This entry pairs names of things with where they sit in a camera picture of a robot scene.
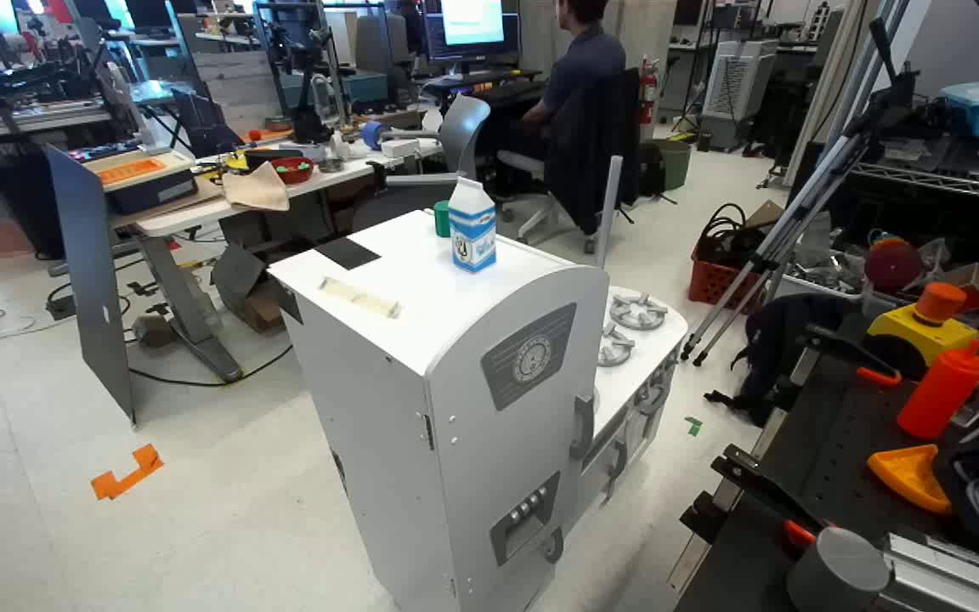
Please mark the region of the white toy kitchen unit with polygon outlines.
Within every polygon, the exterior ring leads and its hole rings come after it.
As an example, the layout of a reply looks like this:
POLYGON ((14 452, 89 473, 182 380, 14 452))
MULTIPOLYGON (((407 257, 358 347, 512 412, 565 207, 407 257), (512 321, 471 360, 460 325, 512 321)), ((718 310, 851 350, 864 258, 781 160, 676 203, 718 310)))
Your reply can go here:
POLYGON ((424 212, 270 269, 375 580, 397 612, 525 612, 658 439, 686 321, 625 331, 603 269, 503 240, 465 271, 424 212), (599 364, 603 327, 634 345, 599 364))

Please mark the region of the toy stove burner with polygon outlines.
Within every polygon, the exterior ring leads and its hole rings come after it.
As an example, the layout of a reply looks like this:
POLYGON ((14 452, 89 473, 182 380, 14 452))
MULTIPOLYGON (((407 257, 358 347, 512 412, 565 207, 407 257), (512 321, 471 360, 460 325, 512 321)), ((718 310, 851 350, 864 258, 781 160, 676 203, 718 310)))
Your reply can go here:
POLYGON ((667 325, 667 310, 647 294, 639 295, 614 294, 610 317, 625 331, 659 331, 667 325))
POLYGON ((614 327, 605 325, 599 337, 599 364, 624 369, 634 356, 636 345, 614 327))

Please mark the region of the right toy stove burner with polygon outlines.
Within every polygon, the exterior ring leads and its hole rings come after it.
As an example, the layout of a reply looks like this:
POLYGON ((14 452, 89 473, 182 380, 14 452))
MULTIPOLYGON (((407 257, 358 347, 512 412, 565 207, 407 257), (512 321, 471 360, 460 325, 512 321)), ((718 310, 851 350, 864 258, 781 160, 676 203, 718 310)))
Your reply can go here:
POLYGON ((625 331, 659 331, 667 325, 667 310, 647 294, 639 295, 614 294, 610 317, 625 331))

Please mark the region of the grey plastic office chair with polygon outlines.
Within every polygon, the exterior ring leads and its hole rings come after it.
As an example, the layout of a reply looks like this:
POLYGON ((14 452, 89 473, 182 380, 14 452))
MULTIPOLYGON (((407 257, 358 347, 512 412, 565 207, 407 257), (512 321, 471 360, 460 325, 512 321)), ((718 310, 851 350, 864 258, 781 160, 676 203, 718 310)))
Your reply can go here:
POLYGON ((384 185, 387 189, 445 189, 455 181, 474 181, 479 167, 479 131, 490 121, 490 106, 475 95, 455 95, 437 132, 430 131, 387 131, 381 136, 384 185), (440 157, 441 173, 400 173, 407 160, 440 157))

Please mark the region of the red bowl on desk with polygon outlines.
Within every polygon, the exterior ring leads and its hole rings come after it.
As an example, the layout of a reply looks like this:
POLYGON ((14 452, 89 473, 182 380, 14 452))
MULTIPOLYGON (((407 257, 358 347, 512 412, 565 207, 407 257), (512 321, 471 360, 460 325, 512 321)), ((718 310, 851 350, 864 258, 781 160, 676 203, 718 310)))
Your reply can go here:
POLYGON ((275 157, 271 167, 281 177, 281 185, 305 185, 318 172, 309 157, 275 157))

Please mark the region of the red storage basket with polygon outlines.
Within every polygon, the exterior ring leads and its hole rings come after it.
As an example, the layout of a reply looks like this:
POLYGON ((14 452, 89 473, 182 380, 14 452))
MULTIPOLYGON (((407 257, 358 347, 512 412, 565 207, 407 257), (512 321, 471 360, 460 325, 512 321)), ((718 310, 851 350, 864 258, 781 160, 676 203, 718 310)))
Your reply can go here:
POLYGON ((692 253, 692 303, 718 303, 747 258, 747 228, 739 203, 721 203, 692 253))

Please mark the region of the white work desk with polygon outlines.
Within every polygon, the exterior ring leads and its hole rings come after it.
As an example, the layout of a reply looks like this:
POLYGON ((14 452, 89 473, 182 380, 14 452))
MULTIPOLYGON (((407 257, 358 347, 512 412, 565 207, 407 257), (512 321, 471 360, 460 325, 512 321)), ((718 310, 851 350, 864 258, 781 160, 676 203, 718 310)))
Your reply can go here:
POLYGON ((431 160, 424 136, 412 150, 381 150, 343 160, 330 173, 318 172, 309 181, 286 189, 281 212, 238 203, 222 185, 208 185, 201 201, 148 212, 135 223, 141 250, 174 314, 174 331, 212 371, 212 389, 245 380, 250 371, 222 345, 212 295, 174 258, 171 244, 214 228, 222 244, 214 289, 227 314, 243 314, 270 279, 270 263, 441 201, 455 177, 445 172, 414 173, 421 160, 431 160))

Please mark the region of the computer monitor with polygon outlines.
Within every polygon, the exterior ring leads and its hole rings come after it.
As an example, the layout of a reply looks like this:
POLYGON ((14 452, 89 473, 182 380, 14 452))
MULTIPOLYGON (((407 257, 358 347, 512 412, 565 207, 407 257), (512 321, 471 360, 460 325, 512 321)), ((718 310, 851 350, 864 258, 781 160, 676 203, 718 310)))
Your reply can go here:
POLYGON ((503 0, 430 0, 424 45, 437 62, 512 54, 517 17, 503 0))

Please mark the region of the black orange clamp left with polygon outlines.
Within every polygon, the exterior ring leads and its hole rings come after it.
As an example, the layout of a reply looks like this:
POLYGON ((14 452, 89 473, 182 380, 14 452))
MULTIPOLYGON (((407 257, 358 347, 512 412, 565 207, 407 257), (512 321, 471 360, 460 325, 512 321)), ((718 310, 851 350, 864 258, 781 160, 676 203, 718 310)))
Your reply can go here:
POLYGON ((761 464, 750 452, 728 447, 711 464, 711 471, 732 480, 745 497, 756 497, 757 505, 773 508, 780 513, 781 539, 792 549, 806 552, 816 544, 825 521, 806 500, 790 495, 780 480, 764 475, 761 464))

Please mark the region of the black orange clamp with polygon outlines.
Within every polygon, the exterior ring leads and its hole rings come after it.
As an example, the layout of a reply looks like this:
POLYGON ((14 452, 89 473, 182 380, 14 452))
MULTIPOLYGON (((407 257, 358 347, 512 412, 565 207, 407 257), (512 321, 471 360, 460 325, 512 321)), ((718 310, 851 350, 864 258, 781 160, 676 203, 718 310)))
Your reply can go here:
POLYGON ((780 480, 764 475, 761 464, 750 452, 728 447, 711 464, 711 471, 732 480, 745 497, 756 497, 757 505, 773 508, 780 513, 781 539, 792 549, 806 552, 816 544, 825 521, 806 500, 790 495, 780 480))
POLYGON ((837 356, 843 364, 852 369, 852 374, 875 389, 894 391, 900 386, 900 371, 888 360, 881 360, 878 353, 871 353, 866 347, 840 337, 831 327, 808 327, 806 331, 806 347, 825 356, 837 356))

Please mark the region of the grey leaning panel board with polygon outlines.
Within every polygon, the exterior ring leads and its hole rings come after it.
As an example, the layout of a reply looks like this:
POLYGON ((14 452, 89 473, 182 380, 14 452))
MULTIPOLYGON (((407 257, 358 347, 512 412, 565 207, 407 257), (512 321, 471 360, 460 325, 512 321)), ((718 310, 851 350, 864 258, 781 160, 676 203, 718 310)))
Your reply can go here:
POLYGON ((64 150, 47 148, 45 160, 50 172, 60 244, 71 277, 81 360, 116 397, 123 416, 135 418, 135 394, 134 394, 116 258, 111 258, 111 226, 101 185, 64 150))

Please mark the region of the grey cylinder block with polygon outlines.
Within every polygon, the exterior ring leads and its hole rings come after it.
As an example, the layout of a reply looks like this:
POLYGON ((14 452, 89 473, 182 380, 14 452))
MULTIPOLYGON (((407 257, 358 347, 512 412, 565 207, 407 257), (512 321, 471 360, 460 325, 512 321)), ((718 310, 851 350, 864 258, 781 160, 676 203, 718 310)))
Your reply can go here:
POLYGON ((823 526, 790 567, 784 595, 797 612, 866 612, 892 584, 883 555, 848 526, 823 526))

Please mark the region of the orange plastic funnel wedge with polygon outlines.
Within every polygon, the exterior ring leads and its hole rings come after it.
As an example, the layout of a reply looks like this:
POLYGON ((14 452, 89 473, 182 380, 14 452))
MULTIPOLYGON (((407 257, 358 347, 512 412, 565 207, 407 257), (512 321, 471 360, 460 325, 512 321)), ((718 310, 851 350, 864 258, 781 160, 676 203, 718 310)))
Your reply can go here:
POLYGON ((905 505, 934 518, 950 518, 952 500, 934 475, 934 458, 934 447, 900 447, 875 452, 866 471, 905 505))

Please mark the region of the orange plastic cylinder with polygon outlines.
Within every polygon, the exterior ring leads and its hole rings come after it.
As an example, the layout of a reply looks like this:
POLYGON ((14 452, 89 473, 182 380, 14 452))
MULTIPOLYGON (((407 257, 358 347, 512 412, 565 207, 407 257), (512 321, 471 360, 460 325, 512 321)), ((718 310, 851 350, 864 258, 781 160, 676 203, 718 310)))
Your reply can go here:
POLYGON ((977 389, 979 353, 941 353, 897 412, 897 428, 910 439, 940 439, 950 428, 952 416, 977 394, 977 389))

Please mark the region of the aluminium extrusion rail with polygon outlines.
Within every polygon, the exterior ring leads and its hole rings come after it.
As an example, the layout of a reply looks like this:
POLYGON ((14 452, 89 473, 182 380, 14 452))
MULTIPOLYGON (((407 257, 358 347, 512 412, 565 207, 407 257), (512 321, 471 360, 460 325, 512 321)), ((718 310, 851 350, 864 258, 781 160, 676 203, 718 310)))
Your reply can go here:
POLYGON ((979 564, 900 534, 888 539, 888 561, 900 589, 961 612, 979 612, 979 564))

